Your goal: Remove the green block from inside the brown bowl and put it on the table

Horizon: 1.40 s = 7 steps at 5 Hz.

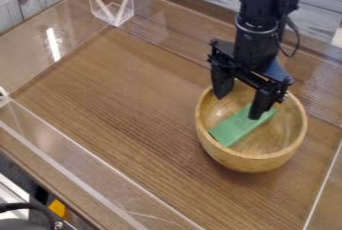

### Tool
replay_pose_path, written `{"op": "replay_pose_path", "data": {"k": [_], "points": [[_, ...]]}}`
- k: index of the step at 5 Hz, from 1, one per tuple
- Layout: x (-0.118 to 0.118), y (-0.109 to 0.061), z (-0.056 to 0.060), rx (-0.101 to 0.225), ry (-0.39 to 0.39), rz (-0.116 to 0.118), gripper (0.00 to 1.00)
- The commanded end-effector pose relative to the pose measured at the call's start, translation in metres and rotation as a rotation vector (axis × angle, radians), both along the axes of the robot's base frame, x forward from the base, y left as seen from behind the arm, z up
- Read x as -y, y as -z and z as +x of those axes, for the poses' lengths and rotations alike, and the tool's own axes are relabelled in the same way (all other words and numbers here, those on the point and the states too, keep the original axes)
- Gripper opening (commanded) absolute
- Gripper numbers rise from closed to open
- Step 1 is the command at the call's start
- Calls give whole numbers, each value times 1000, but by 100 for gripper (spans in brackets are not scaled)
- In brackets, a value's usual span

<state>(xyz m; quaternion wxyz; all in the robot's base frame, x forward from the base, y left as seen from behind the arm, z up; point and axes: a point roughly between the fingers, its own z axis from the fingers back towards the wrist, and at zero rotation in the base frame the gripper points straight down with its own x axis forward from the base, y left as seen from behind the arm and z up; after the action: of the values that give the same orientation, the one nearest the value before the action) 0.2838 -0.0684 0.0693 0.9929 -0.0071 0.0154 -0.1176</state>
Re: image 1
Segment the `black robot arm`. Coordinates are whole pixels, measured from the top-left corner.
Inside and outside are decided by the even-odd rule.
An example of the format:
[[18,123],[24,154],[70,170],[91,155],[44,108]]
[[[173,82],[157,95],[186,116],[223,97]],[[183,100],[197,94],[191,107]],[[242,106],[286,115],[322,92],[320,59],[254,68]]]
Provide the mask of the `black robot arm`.
[[290,14],[300,0],[239,0],[233,42],[214,39],[209,55],[215,96],[225,98],[242,81],[255,89],[249,118],[257,120],[273,105],[285,101],[294,79],[278,61],[286,27],[294,27]]

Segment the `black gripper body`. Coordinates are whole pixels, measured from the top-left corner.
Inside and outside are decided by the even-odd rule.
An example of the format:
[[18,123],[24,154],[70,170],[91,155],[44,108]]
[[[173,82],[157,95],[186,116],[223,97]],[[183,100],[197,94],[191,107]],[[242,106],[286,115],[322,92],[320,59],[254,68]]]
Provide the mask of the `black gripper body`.
[[209,63],[231,70],[234,81],[241,80],[255,90],[265,88],[273,93],[274,101],[282,103],[288,97],[288,89],[294,79],[282,68],[277,58],[263,63],[257,68],[249,68],[234,59],[234,43],[222,39],[210,41],[211,53]]

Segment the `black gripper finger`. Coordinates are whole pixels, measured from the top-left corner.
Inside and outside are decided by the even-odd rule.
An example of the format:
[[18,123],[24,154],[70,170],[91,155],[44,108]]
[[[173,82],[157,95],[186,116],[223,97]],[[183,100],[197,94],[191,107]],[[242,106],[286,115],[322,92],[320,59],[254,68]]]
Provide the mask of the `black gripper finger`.
[[251,103],[249,118],[251,120],[258,120],[262,114],[270,110],[274,103],[273,93],[263,88],[258,89]]
[[234,75],[230,69],[211,65],[213,90],[218,99],[223,99],[234,88]]

